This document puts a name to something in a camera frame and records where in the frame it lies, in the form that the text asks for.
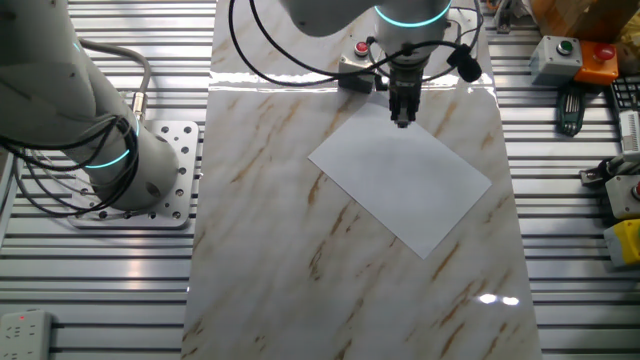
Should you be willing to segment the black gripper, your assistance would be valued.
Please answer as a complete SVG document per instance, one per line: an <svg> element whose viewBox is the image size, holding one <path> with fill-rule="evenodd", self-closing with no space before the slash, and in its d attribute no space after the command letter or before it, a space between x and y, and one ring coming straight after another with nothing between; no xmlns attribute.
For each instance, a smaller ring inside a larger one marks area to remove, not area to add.
<svg viewBox="0 0 640 360"><path fill-rule="evenodd" d="M391 120L398 128L408 127L416 120L419 109L423 68L393 65L390 70L389 109ZM400 118L402 108L404 120Z"/></svg>

